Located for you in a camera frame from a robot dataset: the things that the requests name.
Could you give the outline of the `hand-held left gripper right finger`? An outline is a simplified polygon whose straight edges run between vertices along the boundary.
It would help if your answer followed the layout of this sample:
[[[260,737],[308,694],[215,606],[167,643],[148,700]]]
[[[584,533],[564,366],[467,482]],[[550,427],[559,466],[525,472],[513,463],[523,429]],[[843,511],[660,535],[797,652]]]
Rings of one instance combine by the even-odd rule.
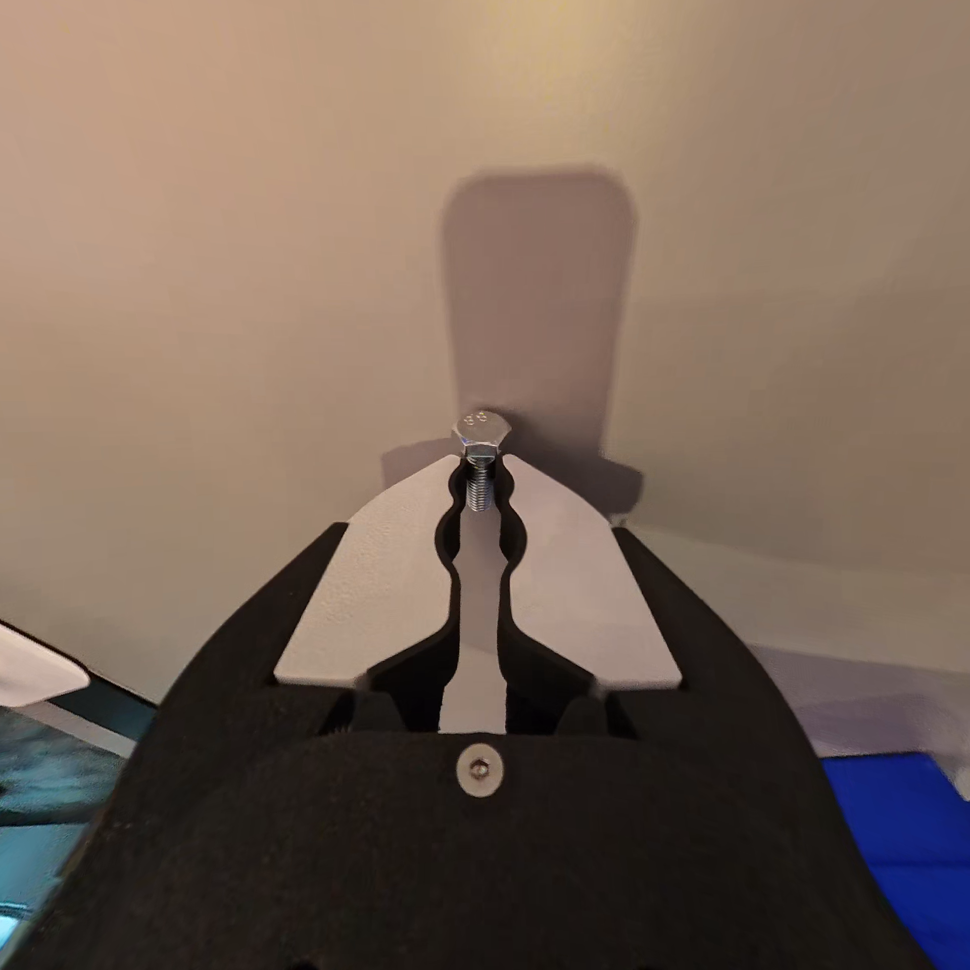
[[[609,521],[519,457],[500,467],[500,669],[528,701],[677,689],[682,674]]]

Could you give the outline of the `blue plastic bin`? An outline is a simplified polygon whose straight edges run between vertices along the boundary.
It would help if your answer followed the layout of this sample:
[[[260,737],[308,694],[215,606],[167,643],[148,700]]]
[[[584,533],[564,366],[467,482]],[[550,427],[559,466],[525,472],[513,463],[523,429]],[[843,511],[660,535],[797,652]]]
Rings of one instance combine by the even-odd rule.
[[[969,805],[926,754],[821,761],[861,855],[933,965],[969,967]]]

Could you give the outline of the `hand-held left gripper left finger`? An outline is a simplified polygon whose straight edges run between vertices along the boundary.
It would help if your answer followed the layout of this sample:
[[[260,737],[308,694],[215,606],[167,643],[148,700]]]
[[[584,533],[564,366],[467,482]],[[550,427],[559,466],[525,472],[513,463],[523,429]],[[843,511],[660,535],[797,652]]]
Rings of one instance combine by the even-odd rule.
[[[280,684],[443,699],[459,656],[463,499],[449,455],[378,494],[346,523],[274,668]]]

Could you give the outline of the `silver hex bolt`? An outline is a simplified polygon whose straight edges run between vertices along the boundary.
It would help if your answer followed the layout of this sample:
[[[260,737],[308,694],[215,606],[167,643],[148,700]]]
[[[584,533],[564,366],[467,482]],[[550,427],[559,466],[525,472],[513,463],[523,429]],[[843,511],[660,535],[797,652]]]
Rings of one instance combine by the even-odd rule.
[[[472,512],[485,512],[493,504],[499,458],[511,430],[503,416],[484,409],[468,412],[453,425],[466,483],[466,505]]]

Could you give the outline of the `white board stand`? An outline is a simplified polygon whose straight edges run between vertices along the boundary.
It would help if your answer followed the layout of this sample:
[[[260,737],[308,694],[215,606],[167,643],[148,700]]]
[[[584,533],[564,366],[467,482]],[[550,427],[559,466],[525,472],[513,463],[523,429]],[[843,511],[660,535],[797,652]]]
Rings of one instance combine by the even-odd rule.
[[[1,624],[1,705],[21,708],[87,688],[90,676],[52,648]]]

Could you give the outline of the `black phone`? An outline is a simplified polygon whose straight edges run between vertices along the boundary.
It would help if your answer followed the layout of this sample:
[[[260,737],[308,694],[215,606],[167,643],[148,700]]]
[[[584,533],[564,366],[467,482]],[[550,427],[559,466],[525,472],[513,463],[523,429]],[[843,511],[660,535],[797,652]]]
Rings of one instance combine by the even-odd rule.
[[[94,678],[1,713],[2,925],[53,894],[147,733],[156,706]]]

